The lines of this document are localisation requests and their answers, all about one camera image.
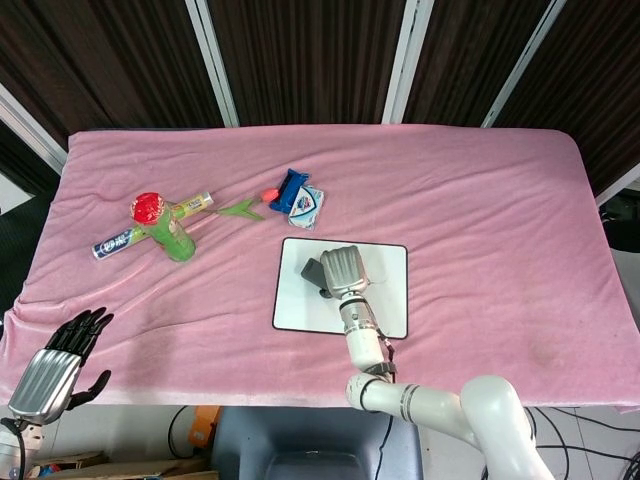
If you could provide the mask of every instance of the black border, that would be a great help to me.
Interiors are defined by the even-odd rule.
[[[278,261],[278,279],[276,280],[276,294],[273,297],[273,314],[271,315],[271,326],[274,330],[280,330],[285,332],[304,332],[304,333],[316,333],[319,335],[344,335],[344,333],[335,333],[335,332],[314,332],[311,330],[298,330],[296,328],[278,328],[275,326],[276,321],[276,302],[278,300],[278,289],[280,288],[280,271],[282,270],[282,254],[284,253],[284,242],[287,240],[316,240],[321,242],[334,242],[334,243],[361,243],[363,245],[385,245],[388,247],[402,247],[404,248],[405,255],[407,258],[407,271],[406,271],[406,282],[407,282],[407,333],[404,337],[387,337],[391,340],[405,340],[409,336],[409,250],[405,245],[399,245],[396,243],[376,243],[376,242],[358,242],[351,240],[328,240],[326,238],[306,238],[306,237],[285,237],[282,239],[282,247],[280,248],[280,259]]]

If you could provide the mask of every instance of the metal frame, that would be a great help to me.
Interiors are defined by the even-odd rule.
[[[621,176],[618,180],[613,182],[609,187],[605,188],[604,191],[596,197],[596,204],[598,206],[607,202],[611,198],[613,198],[617,193],[619,193],[622,189],[626,188],[628,185],[633,183],[635,180],[640,178],[640,162],[636,164],[631,170]]]
[[[2,84],[0,84],[0,120],[58,175],[62,173],[62,167],[67,161],[67,152]]]
[[[520,54],[520,58],[518,58],[513,70],[511,70],[511,73],[502,85],[500,92],[493,101],[491,108],[489,108],[487,115],[484,117],[482,122],[483,128],[491,127],[496,121],[496,118],[498,118],[498,115],[500,115],[502,107],[504,107],[504,104],[509,100],[511,92],[513,92],[513,89],[520,81],[522,74],[527,69],[529,62],[538,51],[538,47],[540,47],[540,44],[555,23],[556,18],[558,18],[558,15],[562,11],[565,3],[566,0],[550,0],[547,9],[542,14],[542,17],[536,26],[536,29],[531,34],[531,37],[529,37],[527,44],[524,46],[524,49]]]
[[[216,32],[211,19],[211,12],[206,0],[185,0],[189,18],[198,40],[209,81],[216,97],[220,115],[225,127],[238,127],[240,122],[233,101],[231,87],[222,61]]]
[[[382,123],[402,123],[435,0],[407,0]]]

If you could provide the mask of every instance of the red lid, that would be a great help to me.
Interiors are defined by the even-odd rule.
[[[154,225],[164,212],[164,200],[156,192],[142,193],[131,204],[131,216],[142,225]]]

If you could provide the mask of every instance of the blue package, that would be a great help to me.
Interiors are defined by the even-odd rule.
[[[310,176],[308,173],[298,173],[295,170],[289,169],[287,176],[278,189],[278,198],[271,202],[269,207],[271,207],[272,210],[289,215],[300,187],[309,180]]]

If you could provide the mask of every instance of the green bottle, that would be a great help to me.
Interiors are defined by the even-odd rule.
[[[171,208],[155,192],[138,195],[131,204],[134,221],[159,243],[171,260],[186,262],[196,251],[196,244],[175,218]]]

